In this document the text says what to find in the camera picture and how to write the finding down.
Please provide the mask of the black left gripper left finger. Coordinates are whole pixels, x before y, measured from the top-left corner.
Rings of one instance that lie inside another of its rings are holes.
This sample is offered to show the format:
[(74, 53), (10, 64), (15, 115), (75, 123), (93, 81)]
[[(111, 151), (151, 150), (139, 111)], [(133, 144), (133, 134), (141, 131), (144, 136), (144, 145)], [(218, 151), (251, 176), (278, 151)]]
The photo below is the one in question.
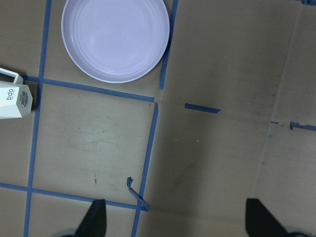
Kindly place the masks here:
[(107, 230), (106, 203), (94, 200), (77, 228), (75, 237), (104, 237)]

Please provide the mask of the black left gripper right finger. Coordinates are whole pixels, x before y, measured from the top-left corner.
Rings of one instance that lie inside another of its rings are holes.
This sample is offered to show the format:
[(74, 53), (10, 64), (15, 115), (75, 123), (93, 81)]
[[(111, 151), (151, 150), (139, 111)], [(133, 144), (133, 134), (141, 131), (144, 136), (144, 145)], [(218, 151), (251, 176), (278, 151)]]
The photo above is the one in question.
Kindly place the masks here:
[(290, 237), (291, 234), (257, 198), (248, 198), (245, 229), (249, 237)]

